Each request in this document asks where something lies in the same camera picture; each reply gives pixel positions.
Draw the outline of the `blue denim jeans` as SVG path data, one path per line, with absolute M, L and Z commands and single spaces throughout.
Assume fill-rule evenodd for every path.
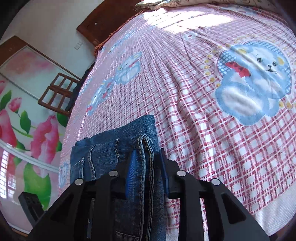
M 165 197 L 153 115 L 77 141 L 70 156 L 70 181 L 99 179 L 129 163 L 126 200 L 116 199 L 117 240 L 166 240 Z

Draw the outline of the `floral sliding wardrobe door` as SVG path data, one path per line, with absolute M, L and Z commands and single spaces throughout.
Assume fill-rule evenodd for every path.
M 80 80 L 17 36 L 1 44 L 1 212 L 26 234 L 32 225 L 19 195 L 37 194 L 47 210 L 70 172 L 61 163 L 68 116 L 38 104 L 59 72 Z

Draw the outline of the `brown wooden chair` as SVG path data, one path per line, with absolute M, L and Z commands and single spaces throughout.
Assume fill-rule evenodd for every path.
M 71 109 L 66 108 L 79 82 L 59 72 L 38 100 L 38 104 L 56 113 L 70 116 Z

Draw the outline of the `pink checkered cartoon bedsheet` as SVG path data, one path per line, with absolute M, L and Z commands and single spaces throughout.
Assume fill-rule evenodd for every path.
M 282 16 L 233 4 L 136 16 L 98 52 L 61 163 L 77 141 L 146 114 L 170 159 L 219 178 L 267 234 L 295 215 L 295 35 Z

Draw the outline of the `dark wooden headboard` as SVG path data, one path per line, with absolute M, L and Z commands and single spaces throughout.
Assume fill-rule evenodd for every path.
M 110 34 L 139 12 L 137 0 L 104 0 L 77 27 L 94 46 L 105 41 Z

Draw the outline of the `floral patterned quilt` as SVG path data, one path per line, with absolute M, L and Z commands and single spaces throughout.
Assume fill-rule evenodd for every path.
M 169 0 L 169 1 L 141 1 L 135 6 L 142 9 L 157 10 L 159 8 L 177 8 L 181 6 L 194 6 L 198 4 L 236 4 L 240 6 L 251 6 L 259 9 L 273 11 L 278 13 L 273 1 L 265 0 Z

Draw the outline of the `white wall switch plate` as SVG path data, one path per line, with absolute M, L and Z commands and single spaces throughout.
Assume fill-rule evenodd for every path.
M 82 45 L 83 45 L 83 42 L 79 41 L 79 42 L 75 45 L 74 49 L 75 49 L 75 50 L 79 50 L 79 49 L 81 48 Z

